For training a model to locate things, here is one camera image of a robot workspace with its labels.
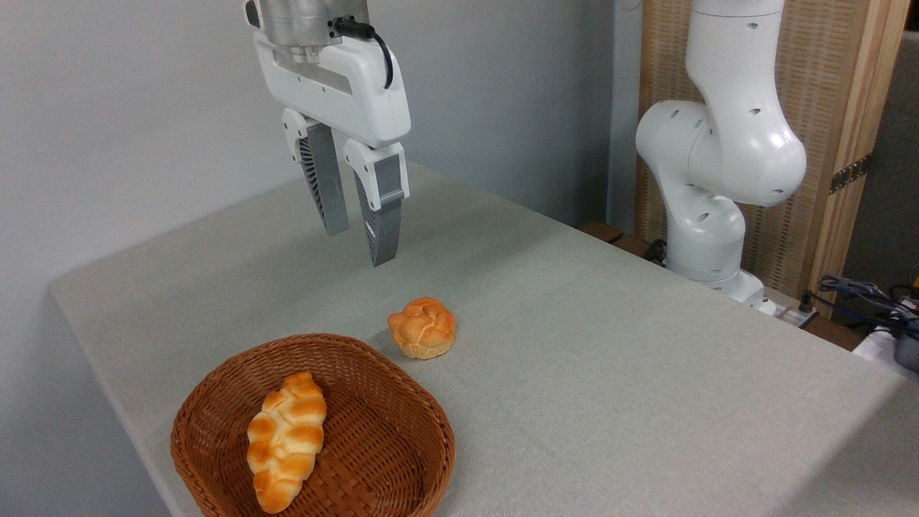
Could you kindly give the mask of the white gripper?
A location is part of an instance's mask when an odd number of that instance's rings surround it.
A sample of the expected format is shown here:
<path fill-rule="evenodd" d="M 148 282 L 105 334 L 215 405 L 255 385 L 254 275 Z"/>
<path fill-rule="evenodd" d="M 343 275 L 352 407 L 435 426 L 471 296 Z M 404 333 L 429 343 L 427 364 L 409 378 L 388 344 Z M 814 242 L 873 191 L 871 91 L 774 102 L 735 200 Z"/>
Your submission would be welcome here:
<path fill-rule="evenodd" d="M 397 143 L 411 128 L 399 63 L 393 61 L 393 82 L 385 88 L 386 65 L 376 43 L 342 38 L 319 50 L 318 62 L 298 63 L 263 33 L 253 38 L 267 88 L 286 107 L 290 156 L 302 168 L 326 233 L 349 227 L 333 128 L 353 138 L 345 143 L 345 161 L 354 170 L 372 265 L 391 261 L 399 246 L 401 203 L 410 196 L 404 149 Z"/>

